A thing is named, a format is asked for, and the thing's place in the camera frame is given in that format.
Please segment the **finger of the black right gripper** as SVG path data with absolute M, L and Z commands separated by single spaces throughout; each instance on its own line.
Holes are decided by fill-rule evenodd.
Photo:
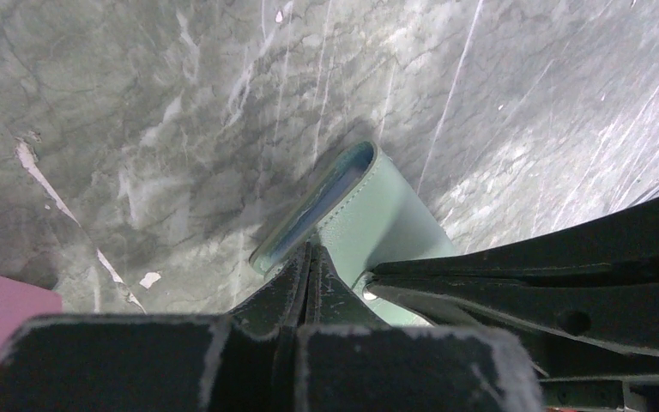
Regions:
M 659 197 L 533 239 L 463 256 L 380 264 L 370 281 L 452 278 L 515 280 L 535 286 L 613 286 L 659 282 Z
M 512 279 L 380 279 L 369 290 L 435 324 L 517 335 L 550 409 L 659 411 L 659 282 L 538 286 Z

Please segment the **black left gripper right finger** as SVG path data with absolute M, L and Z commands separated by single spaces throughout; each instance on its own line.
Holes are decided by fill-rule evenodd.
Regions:
M 506 330 L 389 327 L 341 283 L 362 315 L 325 324 L 326 283 L 338 276 L 322 246 L 308 246 L 306 323 L 296 333 L 296 411 L 542 411 L 528 353 Z

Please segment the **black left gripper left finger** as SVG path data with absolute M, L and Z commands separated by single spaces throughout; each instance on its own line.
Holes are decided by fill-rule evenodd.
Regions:
M 291 411 L 311 248 L 225 314 L 42 315 L 0 352 L 0 411 Z

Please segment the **mint green card holder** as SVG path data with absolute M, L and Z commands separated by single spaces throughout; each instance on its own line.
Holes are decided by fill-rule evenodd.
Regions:
M 428 207 L 391 158 L 371 141 L 338 155 L 254 251 L 250 265 L 266 275 L 306 241 L 324 246 L 345 285 L 394 326 L 430 322 L 373 297 L 366 291 L 367 272 L 388 262 L 456 255 Z

